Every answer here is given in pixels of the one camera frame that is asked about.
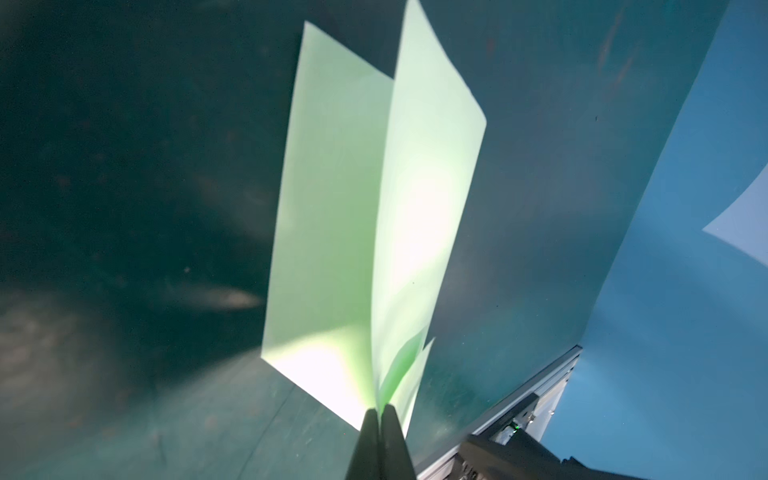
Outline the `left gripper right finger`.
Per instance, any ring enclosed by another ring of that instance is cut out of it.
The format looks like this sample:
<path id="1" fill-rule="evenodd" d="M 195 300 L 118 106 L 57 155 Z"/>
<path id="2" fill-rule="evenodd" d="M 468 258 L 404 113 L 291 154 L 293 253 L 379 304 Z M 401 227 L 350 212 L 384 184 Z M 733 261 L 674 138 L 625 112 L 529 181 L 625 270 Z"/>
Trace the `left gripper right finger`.
<path id="1" fill-rule="evenodd" d="M 382 480 L 416 480 L 416 472 L 395 407 L 387 404 L 379 425 L 379 470 Z"/>

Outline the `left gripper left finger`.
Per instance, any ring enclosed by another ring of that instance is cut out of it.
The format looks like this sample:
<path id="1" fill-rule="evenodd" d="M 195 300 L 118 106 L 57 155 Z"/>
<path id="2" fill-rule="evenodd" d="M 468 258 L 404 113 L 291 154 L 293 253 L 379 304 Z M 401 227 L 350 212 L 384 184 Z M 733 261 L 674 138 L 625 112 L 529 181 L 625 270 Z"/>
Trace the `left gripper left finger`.
<path id="1" fill-rule="evenodd" d="M 381 479 L 379 439 L 379 416 L 375 409 L 369 409 L 363 418 L 345 475 L 346 480 Z"/>

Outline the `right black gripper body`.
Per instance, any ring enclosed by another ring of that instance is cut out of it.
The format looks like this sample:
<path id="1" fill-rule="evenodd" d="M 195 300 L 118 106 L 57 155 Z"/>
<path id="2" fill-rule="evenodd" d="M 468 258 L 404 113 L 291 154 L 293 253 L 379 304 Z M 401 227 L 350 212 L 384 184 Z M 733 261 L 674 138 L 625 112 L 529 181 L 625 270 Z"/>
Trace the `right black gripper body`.
<path id="1" fill-rule="evenodd" d="M 573 457 L 560 460 L 523 430 L 517 430 L 506 445 L 470 435 L 459 446 L 459 455 L 483 479 L 634 479 L 588 468 Z"/>

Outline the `light green paper sheet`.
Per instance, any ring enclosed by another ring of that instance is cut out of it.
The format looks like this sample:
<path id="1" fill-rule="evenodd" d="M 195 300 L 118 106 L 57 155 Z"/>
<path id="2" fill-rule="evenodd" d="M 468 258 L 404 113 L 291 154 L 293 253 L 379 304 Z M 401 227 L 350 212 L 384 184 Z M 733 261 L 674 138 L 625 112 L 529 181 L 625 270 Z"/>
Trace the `light green paper sheet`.
<path id="1" fill-rule="evenodd" d="M 393 75 L 305 25 L 261 355 L 354 428 L 409 427 L 486 126 L 419 2 Z"/>

